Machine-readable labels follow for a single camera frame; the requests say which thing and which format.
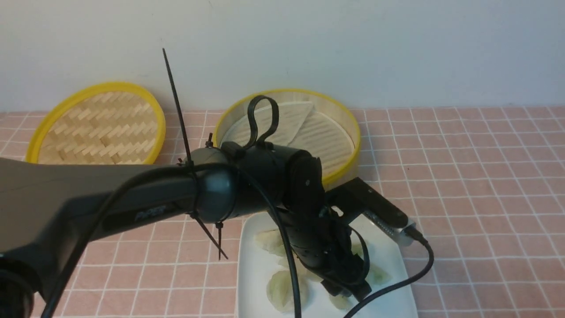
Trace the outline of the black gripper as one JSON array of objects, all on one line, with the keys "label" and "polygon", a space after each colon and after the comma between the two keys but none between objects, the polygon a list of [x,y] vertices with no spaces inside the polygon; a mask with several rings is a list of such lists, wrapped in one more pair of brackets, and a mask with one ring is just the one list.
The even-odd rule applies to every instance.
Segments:
[{"label": "black gripper", "polygon": [[282,215],[295,256],[321,279],[331,296],[353,296],[361,301],[370,294],[370,258],[352,252],[355,230],[336,211],[329,206],[313,214],[283,209]]}]

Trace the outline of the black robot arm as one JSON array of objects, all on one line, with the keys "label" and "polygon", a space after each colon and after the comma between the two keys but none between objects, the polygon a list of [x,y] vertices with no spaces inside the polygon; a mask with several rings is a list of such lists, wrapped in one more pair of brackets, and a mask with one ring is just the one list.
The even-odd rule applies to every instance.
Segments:
[{"label": "black robot arm", "polygon": [[369,261],[351,252],[350,221],[331,211],[319,158],[229,142],[176,165],[47,165],[1,159],[1,316],[51,317],[88,243],[174,216],[220,224],[267,211],[331,294],[362,300]]}]

